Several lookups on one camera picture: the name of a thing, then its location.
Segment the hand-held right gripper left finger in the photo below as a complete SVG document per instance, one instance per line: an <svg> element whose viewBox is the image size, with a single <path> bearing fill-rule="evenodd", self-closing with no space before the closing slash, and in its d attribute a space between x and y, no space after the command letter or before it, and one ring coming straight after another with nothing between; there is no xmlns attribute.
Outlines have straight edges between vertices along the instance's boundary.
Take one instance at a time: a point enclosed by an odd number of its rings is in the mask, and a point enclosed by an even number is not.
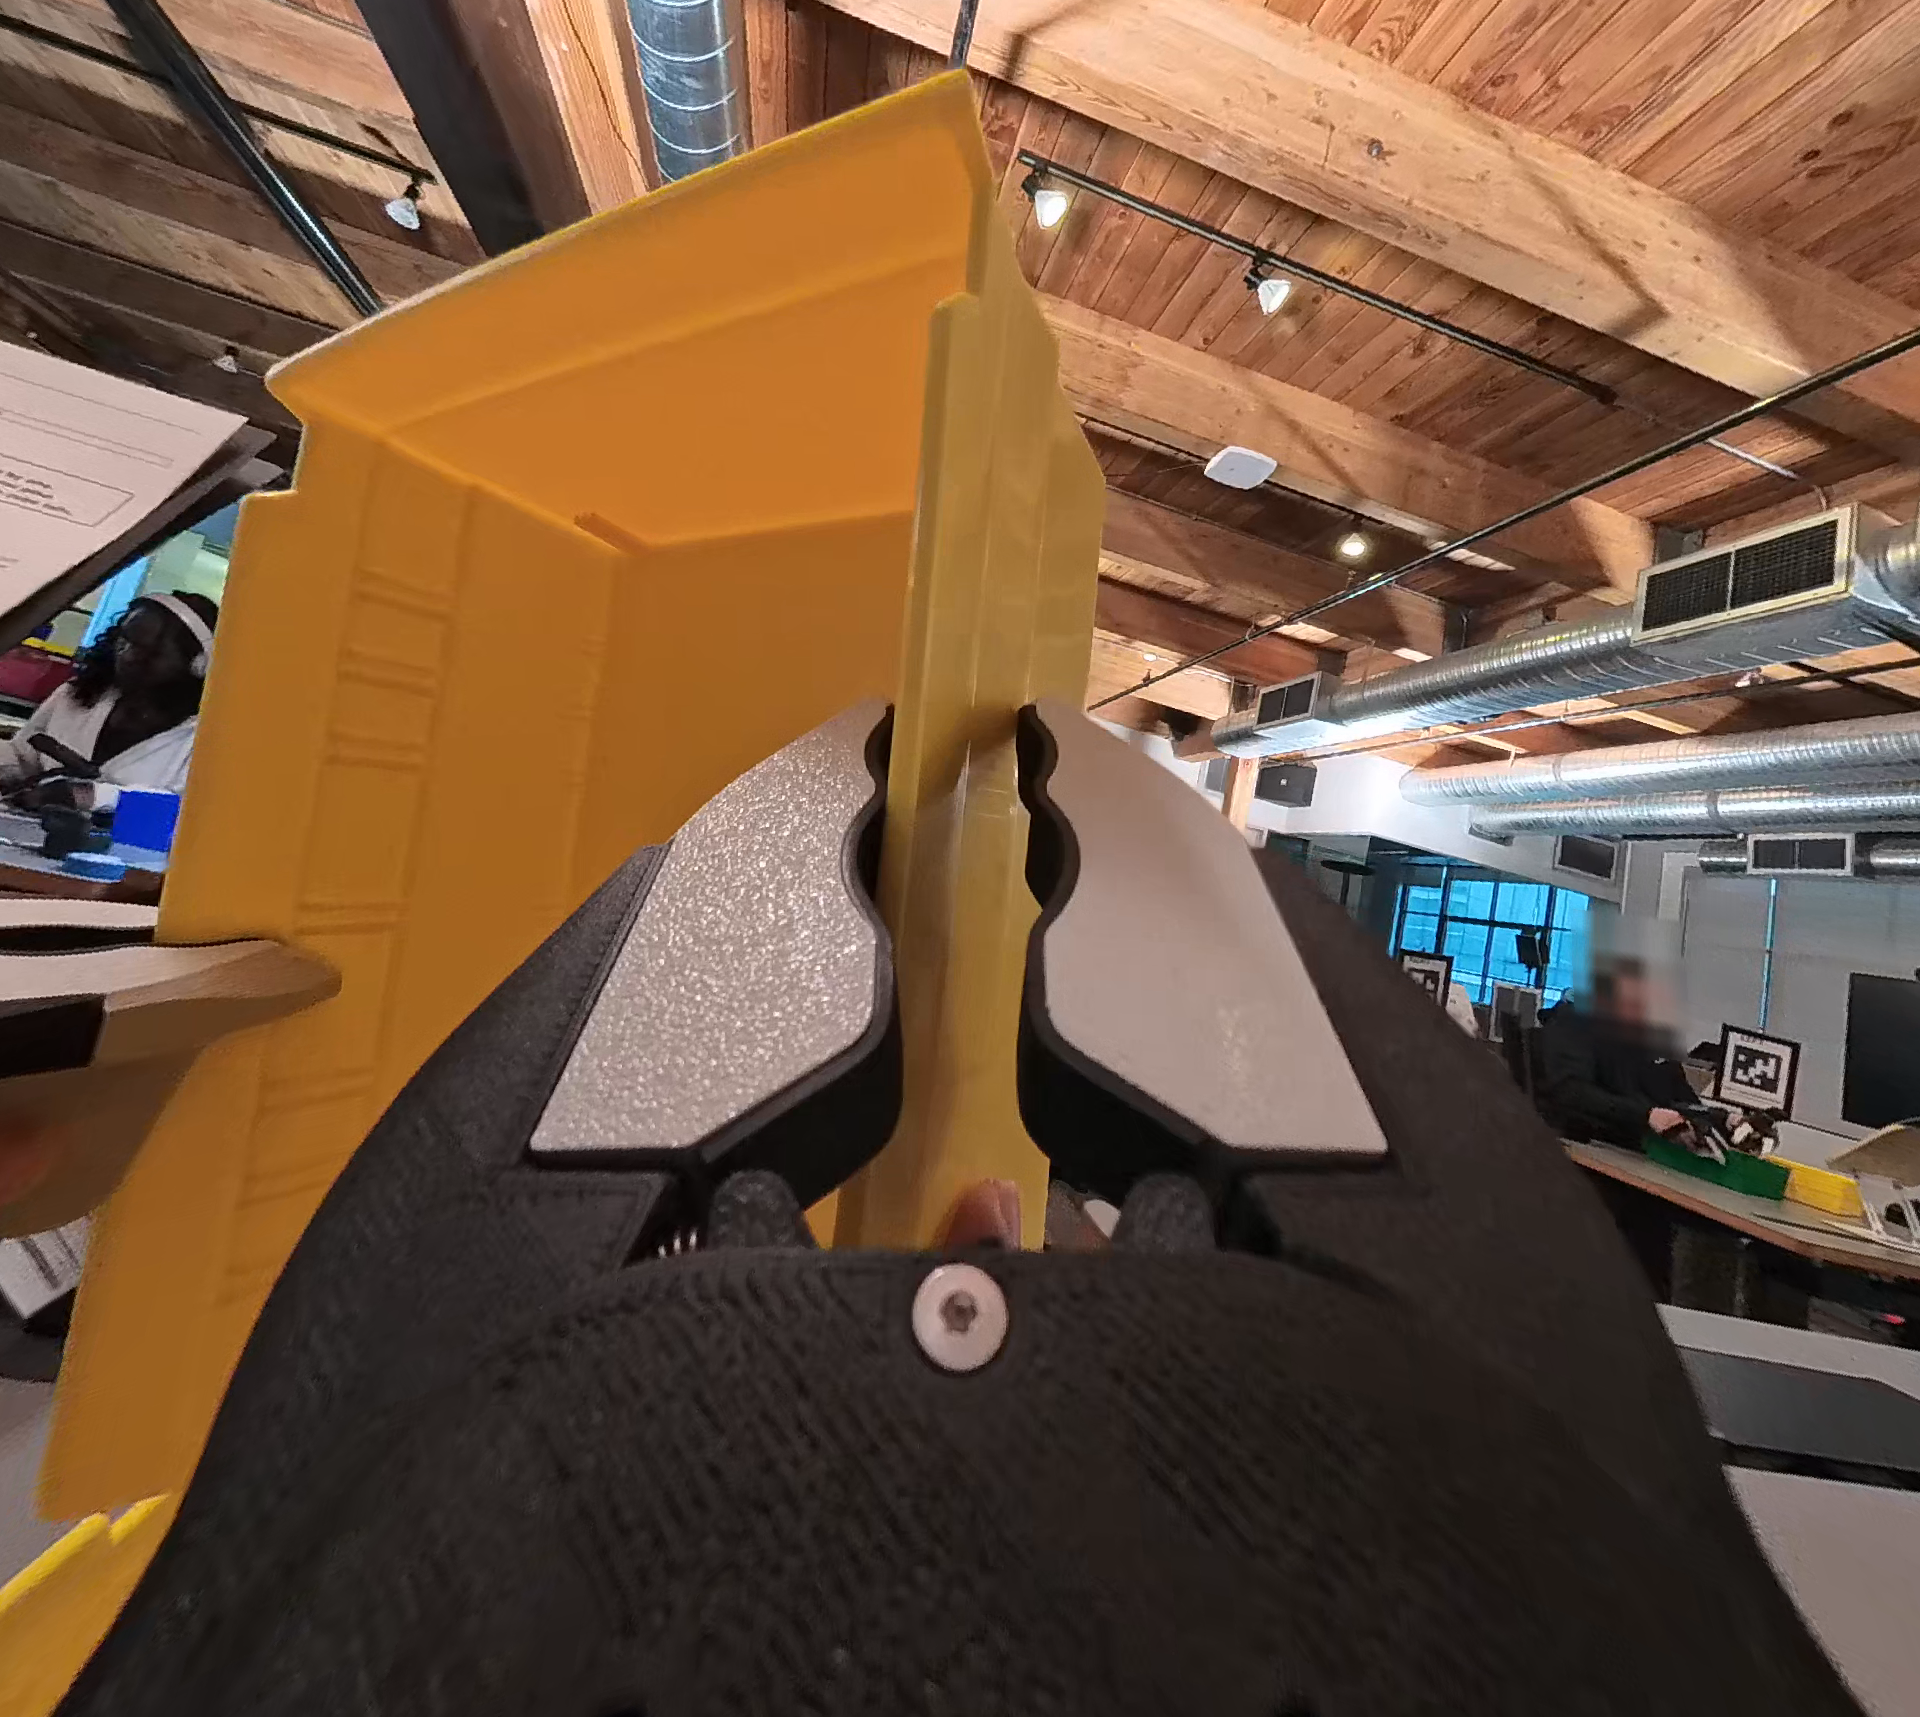
<svg viewBox="0 0 1920 1717"><path fill-rule="evenodd" d="M529 1155L778 1177L802 1212L892 1137L896 948L877 905L894 712L865 698L708 798L664 846L575 1026Z"/></svg>

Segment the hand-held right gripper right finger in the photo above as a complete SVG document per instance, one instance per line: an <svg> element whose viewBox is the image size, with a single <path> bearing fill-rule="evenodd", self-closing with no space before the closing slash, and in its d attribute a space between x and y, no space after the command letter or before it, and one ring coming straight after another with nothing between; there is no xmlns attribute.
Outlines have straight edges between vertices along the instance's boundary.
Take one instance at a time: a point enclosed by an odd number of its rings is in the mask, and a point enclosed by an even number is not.
<svg viewBox="0 0 1920 1717"><path fill-rule="evenodd" d="M1388 1139L1244 837L1074 705L1020 710L1020 1123L1099 1198L1372 1172Z"/></svg>

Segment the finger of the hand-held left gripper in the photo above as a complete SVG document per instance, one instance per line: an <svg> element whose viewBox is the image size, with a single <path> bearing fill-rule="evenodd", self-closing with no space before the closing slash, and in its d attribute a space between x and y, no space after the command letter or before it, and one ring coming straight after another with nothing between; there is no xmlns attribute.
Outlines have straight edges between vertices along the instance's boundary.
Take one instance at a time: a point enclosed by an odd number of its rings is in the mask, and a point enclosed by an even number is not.
<svg viewBox="0 0 1920 1717"><path fill-rule="evenodd" d="M2 955L79 955L153 943L158 910L112 898L2 896Z"/></svg>
<svg viewBox="0 0 1920 1717"><path fill-rule="evenodd" d="M99 1212L200 1057L340 991L278 940L116 945L4 961L2 1234Z"/></svg>

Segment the green plastic box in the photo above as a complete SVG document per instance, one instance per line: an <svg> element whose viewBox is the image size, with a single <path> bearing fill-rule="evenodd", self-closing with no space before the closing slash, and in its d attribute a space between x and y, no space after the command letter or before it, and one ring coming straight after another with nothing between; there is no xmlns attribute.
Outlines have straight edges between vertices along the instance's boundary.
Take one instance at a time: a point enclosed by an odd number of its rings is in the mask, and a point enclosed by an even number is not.
<svg viewBox="0 0 1920 1717"><path fill-rule="evenodd" d="M1677 1137L1651 1132L1643 1137L1643 1155L1678 1177L1689 1177L1694 1184L1712 1186L1764 1204L1786 1202L1793 1182L1793 1170L1772 1158L1731 1147L1703 1152Z"/></svg>

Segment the blue paned window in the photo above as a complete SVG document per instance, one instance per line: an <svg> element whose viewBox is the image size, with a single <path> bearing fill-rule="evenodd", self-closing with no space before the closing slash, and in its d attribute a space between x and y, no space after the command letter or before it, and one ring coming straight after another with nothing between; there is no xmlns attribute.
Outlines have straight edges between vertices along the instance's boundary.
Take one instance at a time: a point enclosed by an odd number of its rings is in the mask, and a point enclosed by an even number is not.
<svg viewBox="0 0 1920 1717"><path fill-rule="evenodd" d="M1538 883L1428 875L1396 890L1395 952L1451 958L1452 985L1489 1005L1497 985L1527 985L1562 1001L1582 982L1595 898Z"/></svg>

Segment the white printed board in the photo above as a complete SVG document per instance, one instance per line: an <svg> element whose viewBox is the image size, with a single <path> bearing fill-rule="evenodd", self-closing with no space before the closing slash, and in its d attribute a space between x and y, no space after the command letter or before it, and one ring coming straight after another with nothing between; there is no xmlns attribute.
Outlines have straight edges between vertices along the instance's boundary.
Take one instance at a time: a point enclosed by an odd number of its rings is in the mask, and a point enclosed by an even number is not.
<svg viewBox="0 0 1920 1717"><path fill-rule="evenodd" d="M115 575L205 495L251 491L268 443L240 412L7 344L4 631Z"/></svg>

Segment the wooden desk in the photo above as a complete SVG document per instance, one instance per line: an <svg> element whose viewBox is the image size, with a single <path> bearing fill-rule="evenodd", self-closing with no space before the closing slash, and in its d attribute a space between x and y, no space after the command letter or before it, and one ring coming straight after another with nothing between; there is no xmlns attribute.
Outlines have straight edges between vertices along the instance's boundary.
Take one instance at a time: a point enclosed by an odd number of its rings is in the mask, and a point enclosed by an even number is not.
<svg viewBox="0 0 1920 1717"><path fill-rule="evenodd" d="M1721 1184L1690 1177L1649 1155L1608 1146L1567 1142L1562 1152L1592 1177L1606 1177L1670 1212L1717 1226L1808 1266L1874 1278L1907 1288L1918 1286L1917 1252L1874 1237L1861 1221L1830 1218L1790 1199L1742 1196Z"/></svg>

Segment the thin black ceiling conduit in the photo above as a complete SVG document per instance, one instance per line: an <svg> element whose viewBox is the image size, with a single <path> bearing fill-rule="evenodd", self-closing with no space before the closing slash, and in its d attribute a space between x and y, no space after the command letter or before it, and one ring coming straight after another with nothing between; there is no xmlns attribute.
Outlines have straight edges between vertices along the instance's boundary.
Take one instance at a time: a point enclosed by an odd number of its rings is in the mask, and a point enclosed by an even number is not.
<svg viewBox="0 0 1920 1717"><path fill-rule="evenodd" d="M1202 595L1232 593L1252 613L1240 616L1104 581L1099 631L1141 649L1183 649L1185 658L1093 696L1093 706L1146 695L1190 669L1243 681L1274 676L1281 669L1261 645L1279 641L1301 657L1314 649L1301 631L1355 604L1367 613L1358 627L1364 641L1411 645L1413 627L1400 615L1407 602L1396 591L1407 576L1460 558L1574 595L1622 593L1652 562L1654 542L1643 520L1608 500L1616 483L1725 443L1754 423L1778 423L1804 401L1910 364L1917 353L1917 328L1909 328L1703 426L1666 431L1661 443L1608 470L1547 491L1513 469L1067 301L1049 298L1043 307L1061 351L1069 404L1091 428L1181 464L1216 460L1232 447L1270 455L1287 495L1358 519L1363 531L1385 535L1388 545L1425 542L1425 552L1392 560L1375 576L1340 576L1332 558L1112 487L1103 552L1196 581Z"/></svg>

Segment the black monitor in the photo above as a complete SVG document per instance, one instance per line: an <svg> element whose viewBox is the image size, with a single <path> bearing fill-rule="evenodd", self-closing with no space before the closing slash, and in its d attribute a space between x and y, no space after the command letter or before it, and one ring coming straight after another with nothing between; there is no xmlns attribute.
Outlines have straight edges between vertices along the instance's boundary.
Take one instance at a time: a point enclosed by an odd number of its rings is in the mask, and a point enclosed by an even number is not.
<svg viewBox="0 0 1920 1717"><path fill-rule="evenodd" d="M1918 1122L1918 979L1849 977L1841 1115L1850 1128Z"/></svg>

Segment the pale laptop stand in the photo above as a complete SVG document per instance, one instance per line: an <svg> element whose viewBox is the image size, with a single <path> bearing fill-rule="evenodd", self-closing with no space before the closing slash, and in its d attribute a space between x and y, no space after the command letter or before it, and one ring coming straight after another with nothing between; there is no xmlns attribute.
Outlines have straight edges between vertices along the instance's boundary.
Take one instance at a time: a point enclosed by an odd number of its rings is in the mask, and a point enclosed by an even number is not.
<svg viewBox="0 0 1920 1717"><path fill-rule="evenodd" d="M1918 1253L1918 1122L1889 1125L1830 1162L1861 1198L1874 1242Z"/></svg>

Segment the long spiral metal duct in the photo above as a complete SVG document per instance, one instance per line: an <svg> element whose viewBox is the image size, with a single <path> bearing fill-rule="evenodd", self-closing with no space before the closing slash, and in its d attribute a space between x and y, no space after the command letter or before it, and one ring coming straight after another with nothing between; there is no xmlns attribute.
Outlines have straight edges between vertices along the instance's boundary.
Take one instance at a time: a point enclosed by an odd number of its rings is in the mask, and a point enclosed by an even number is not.
<svg viewBox="0 0 1920 1717"><path fill-rule="evenodd" d="M1408 769L1405 802L1432 809L1533 806L1626 795L1829 786L1915 772L1918 715L1830 720L1740 736L1692 736L1517 758L1509 765Z"/></svg>

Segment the metal duct with vent grilles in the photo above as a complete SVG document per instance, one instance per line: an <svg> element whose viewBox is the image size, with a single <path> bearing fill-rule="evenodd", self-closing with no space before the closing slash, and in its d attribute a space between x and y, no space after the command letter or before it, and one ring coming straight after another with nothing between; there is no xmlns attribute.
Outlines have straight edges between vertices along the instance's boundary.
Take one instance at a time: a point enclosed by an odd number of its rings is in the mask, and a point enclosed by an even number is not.
<svg viewBox="0 0 1920 1717"><path fill-rule="evenodd" d="M1235 758L1313 752L1854 649L1917 649L1917 631L1917 522L1845 504L1652 564L1637 598L1606 616L1364 681L1314 675L1274 686L1213 722L1208 738Z"/></svg>

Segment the black track light rail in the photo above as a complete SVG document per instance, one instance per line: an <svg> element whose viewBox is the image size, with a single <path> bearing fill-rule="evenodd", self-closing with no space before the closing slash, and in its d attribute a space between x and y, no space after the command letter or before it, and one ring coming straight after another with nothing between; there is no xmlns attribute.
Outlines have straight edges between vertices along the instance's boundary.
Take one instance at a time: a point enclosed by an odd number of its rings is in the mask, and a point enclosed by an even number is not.
<svg viewBox="0 0 1920 1717"><path fill-rule="evenodd" d="M1190 217L1188 212L1181 212L1154 198L1135 194L1091 170L1073 169L1067 162L1050 159L1028 146L1018 146L1013 162L1023 170L1025 180L1020 186L1033 206L1041 203L1038 193L1043 186L1059 186L1074 194L1093 194L1095 198L1126 210L1133 217L1165 224L1167 228L1201 241L1211 248L1231 252L1240 265L1244 265L1243 280L1255 298L1261 298L1264 291L1272 289L1281 280L1290 285L1309 285L1314 291L1338 297L1350 305L1385 315L1421 332L1434 335L1451 344L1459 344L1482 359L1498 360L1501 364L1517 368L1528 377L1572 390L1600 408L1626 408L1621 390L1580 370L1548 360L1481 330L1463 327L1439 313L1423 311L1421 307L1408 305L1396 297L1363 286L1345 274L1304 262L1289 252L1274 250L1257 243L1255 239L1225 231L1222 226L1207 222L1198 217Z"/></svg>

